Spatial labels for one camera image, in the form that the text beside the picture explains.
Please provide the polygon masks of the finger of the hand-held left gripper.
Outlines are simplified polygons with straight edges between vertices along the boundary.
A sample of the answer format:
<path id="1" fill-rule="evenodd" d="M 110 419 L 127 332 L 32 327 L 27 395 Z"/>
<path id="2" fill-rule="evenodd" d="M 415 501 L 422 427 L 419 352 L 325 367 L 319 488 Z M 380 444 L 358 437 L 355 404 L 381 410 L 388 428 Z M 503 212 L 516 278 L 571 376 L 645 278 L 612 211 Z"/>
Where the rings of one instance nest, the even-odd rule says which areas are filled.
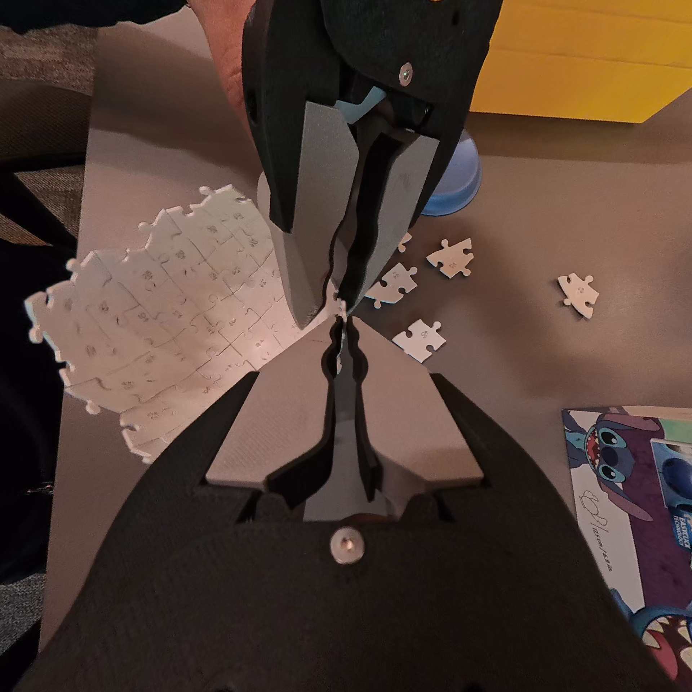
<path id="1" fill-rule="evenodd" d="M 339 289 L 347 312 L 365 297 L 411 226 L 439 140 L 397 129 L 377 134 L 362 168 L 355 234 Z"/>
<path id="2" fill-rule="evenodd" d="M 358 161 L 342 113 L 306 102 L 293 225 L 280 236 L 281 281 L 300 329 L 326 302 L 333 240 L 347 212 Z"/>

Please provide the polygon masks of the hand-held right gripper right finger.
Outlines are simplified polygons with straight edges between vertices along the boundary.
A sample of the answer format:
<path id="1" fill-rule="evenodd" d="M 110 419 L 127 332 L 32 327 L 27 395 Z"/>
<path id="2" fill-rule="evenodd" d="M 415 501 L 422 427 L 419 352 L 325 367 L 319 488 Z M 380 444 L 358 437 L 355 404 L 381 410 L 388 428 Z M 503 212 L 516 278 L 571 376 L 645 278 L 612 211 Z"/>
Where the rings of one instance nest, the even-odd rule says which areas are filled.
<path id="1" fill-rule="evenodd" d="M 479 485 L 483 472 L 428 369 L 359 318 L 348 318 L 346 330 L 368 499 L 378 491 L 400 519 L 415 496 Z"/>

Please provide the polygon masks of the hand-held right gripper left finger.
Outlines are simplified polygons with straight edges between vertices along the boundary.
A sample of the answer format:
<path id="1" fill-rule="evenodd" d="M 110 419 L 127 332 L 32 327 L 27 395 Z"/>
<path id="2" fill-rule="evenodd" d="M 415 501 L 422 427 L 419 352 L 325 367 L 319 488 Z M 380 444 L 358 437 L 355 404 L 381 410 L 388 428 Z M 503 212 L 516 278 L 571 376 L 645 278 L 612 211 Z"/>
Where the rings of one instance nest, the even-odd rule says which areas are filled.
<path id="1" fill-rule="evenodd" d="M 295 508 L 329 479 L 334 378 L 344 320 L 333 316 L 263 366 L 205 479 L 281 495 Z"/>

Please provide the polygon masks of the partly built puzzle ball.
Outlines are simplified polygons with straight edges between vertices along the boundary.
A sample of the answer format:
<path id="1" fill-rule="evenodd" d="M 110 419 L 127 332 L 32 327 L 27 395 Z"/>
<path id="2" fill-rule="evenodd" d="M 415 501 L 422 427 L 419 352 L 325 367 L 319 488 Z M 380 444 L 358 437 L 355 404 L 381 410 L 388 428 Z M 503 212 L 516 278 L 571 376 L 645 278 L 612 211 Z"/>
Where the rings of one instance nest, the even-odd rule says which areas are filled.
<path id="1" fill-rule="evenodd" d="M 47 342 L 66 392 L 98 414 L 120 415 L 129 450 L 152 463 L 247 373 L 325 318 L 293 320 L 270 229 L 228 185 L 201 187 L 201 203 L 141 223 L 139 249 L 93 250 L 71 277 L 28 297 L 29 338 Z"/>

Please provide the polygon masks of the cartoon printed puzzle box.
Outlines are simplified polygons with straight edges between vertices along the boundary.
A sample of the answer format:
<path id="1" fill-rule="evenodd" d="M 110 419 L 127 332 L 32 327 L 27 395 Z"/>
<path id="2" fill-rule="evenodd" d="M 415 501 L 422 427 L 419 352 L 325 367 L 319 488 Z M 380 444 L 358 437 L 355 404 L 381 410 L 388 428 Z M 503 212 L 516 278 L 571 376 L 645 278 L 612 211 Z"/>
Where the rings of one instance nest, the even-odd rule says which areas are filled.
<path id="1" fill-rule="evenodd" d="M 619 609 L 691 690 L 691 409 L 561 412 L 578 525 Z"/>

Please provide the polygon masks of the person's left hand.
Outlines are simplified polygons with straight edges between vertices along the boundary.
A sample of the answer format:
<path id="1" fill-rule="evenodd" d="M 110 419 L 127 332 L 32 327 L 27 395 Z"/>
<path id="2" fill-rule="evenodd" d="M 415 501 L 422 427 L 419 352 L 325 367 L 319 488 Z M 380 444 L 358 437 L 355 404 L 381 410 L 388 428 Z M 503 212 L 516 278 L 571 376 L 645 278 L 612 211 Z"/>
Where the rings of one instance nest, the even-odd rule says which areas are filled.
<path id="1" fill-rule="evenodd" d="M 254 1 L 188 1 L 210 48 L 222 89 L 233 111 L 247 126 L 241 73 L 244 24 Z"/>

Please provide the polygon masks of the blue plastic bowl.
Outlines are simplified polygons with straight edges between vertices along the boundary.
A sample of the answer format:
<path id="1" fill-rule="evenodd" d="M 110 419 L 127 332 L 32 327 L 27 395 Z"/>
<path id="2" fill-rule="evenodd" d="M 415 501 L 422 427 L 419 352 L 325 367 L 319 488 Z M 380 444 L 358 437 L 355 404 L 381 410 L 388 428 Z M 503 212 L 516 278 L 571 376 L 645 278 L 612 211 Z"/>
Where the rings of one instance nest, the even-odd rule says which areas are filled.
<path id="1" fill-rule="evenodd" d="M 466 207 L 478 193 L 482 164 L 476 144 L 465 129 L 440 182 L 421 214 L 443 217 Z"/>

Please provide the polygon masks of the yellow board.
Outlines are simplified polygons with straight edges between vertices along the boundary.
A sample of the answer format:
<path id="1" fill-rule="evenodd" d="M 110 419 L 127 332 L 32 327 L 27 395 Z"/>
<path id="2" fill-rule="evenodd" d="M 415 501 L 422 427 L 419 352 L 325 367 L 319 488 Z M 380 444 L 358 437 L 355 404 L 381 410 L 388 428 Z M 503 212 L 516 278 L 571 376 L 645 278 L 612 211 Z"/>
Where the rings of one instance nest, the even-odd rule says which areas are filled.
<path id="1" fill-rule="evenodd" d="M 471 110 L 643 123 L 690 88 L 690 1 L 504 1 Z"/>

